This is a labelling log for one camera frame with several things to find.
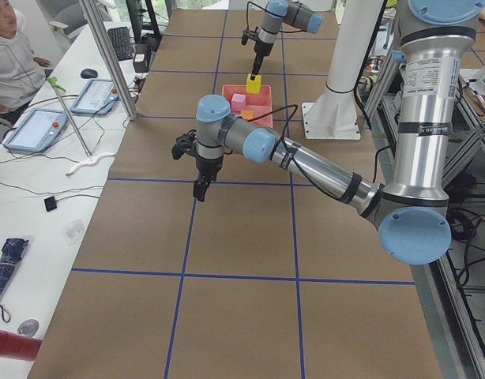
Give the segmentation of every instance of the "white desk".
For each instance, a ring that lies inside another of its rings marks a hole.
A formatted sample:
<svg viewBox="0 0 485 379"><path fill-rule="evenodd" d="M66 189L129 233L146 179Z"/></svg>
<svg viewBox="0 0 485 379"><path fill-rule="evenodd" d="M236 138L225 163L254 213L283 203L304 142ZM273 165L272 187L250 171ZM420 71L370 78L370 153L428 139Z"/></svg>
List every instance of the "white desk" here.
<svg viewBox="0 0 485 379"><path fill-rule="evenodd" d="M108 23L107 26L112 28L121 24ZM132 61L120 62L120 66L127 84L130 84L135 76ZM99 78L110 79L88 27L67 51L52 76L57 77L58 83L66 88L66 94L77 94L86 82L80 77L80 72L84 68L96 69L99 72ZM32 102L52 97L55 97L55 93L46 83ZM73 100L74 98L67 99L66 102L70 105ZM41 103L37 107L62 109L58 101ZM105 129L105 134L95 154L118 151L125 133L123 124L126 124L126 118L126 112L120 102L107 116L96 118L96 121ZM75 119L77 125L81 126L88 117L76 116ZM81 133L92 150L102 130L91 120L82 127ZM59 140L45 151L47 156L65 156L76 161L86 158L71 125L67 126ZM13 156L1 146L0 162L12 158ZM0 164L0 182L39 193L57 193L73 188L103 186L112 161L112 158L104 158L94 167L82 167L73 176L67 178L65 173L74 164L69 160L47 159L43 156L18 159ZM68 192L57 195L56 198L61 199L77 193L99 196L101 189ZM36 196L21 189L0 185L0 256L7 238L30 240L22 261L18 264L0 298L0 303L12 314L11 322L6 324L1 319L0 310L0 329L17 332L18 326L23 321L34 318L39 321L39 331L35 335L35 338L39 339L42 339L46 333L80 246L79 241L68 240L64 230L73 223L82 225L78 238L81 240L97 202L97 199L92 197L73 197L60 201L58 209L46 212L43 199L48 196L50 195ZM31 362L0 358L0 379L26 378L31 367Z"/></svg>

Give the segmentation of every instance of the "red cylinder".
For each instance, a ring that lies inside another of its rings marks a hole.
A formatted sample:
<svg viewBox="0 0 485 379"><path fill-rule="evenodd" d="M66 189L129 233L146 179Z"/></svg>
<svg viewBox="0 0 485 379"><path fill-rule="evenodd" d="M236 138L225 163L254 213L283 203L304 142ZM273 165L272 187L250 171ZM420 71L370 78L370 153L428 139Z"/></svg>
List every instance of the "red cylinder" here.
<svg viewBox="0 0 485 379"><path fill-rule="evenodd" d="M33 361L43 341L0 330L0 357Z"/></svg>

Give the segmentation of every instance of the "tablet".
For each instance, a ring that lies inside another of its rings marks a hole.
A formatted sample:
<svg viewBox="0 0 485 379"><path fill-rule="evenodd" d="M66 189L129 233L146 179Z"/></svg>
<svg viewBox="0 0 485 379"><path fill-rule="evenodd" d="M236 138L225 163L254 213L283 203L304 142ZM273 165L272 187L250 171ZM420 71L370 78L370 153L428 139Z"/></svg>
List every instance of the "tablet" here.
<svg viewBox="0 0 485 379"><path fill-rule="evenodd" d="M37 108L27 115L3 145L15 152L42 152L50 147L66 125L64 111Z"/></svg>
<svg viewBox="0 0 485 379"><path fill-rule="evenodd" d="M105 115L118 100L115 85L108 79L90 79L70 108L75 114Z"/></svg>

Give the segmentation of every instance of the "light blue joint cap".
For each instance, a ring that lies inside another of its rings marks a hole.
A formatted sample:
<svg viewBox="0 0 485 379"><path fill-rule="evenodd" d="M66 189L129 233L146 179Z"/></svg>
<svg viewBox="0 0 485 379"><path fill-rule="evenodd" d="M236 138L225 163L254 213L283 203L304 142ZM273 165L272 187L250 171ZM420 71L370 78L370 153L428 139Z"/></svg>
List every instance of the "light blue joint cap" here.
<svg viewBox="0 0 485 379"><path fill-rule="evenodd" d="M207 95L198 100L197 115L200 122L216 122L230 113L230 103L220 95Z"/></svg>
<svg viewBox="0 0 485 379"><path fill-rule="evenodd" d="M408 58L399 50L392 50L392 59L395 63L408 63Z"/></svg>
<svg viewBox="0 0 485 379"><path fill-rule="evenodd" d="M255 129L244 140L242 154L249 160L264 163L273 152L275 142L274 136L266 129Z"/></svg>
<svg viewBox="0 0 485 379"><path fill-rule="evenodd" d="M271 0L270 2L267 3L265 10L268 10L269 12L271 12L269 13L269 16L273 18L283 18L287 15L287 12L288 12L288 1Z"/></svg>
<svg viewBox="0 0 485 379"><path fill-rule="evenodd" d="M400 208L379 226L386 252L408 265L426 265L446 253L451 230L446 218L424 207Z"/></svg>
<svg viewBox="0 0 485 379"><path fill-rule="evenodd" d="M313 13L307 24L307 31L309 33L318 33L321 24L323 24L323 16L320 13Z"/></svg>
<svg viewBox="0 0 485 379"><path fill-rule="evenodd" d="M455 25L477 16L485 0L409 0L409 9L419 20L432 25Z"/></svg>

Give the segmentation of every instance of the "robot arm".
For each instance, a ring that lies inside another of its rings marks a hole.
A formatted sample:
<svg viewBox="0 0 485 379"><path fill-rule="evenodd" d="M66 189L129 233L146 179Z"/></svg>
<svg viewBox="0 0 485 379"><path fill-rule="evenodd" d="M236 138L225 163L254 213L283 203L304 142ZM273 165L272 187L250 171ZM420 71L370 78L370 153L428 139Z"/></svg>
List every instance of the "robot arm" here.
<svg viewBox="0 0 485 379"><path fill-rule="evenodd" d="M260 30L251 31L247 29L242 34L241 43L243 45L246 45L248 39L255 41L254 51L256 56L250 76L252 81L258 75L264 57L271 54L277 33L280 31L283 22L303 32L316 33L323 22L323 16L320 13L313 12L300 2L270 0L265 7L264 20L261 23Z"/></svg>
<svg viewBox="0 0 485 379"><path fill-rule="evenodd" d="M302 175L322 192L351 205L378 230L385 250L399 261L424 265L442 256L451 242L444 217L448 196L441 187L461 55L474 43L478 12L485 2L408 0L399 2L397 30L408 59L393 180L387 186L364 180L300 144L230 113L228 101L205 96L197 109L198 131L178 138L173 156L194 156L200 178L194 196L221 169L224 149L247 159L270 159Z"/></svg>

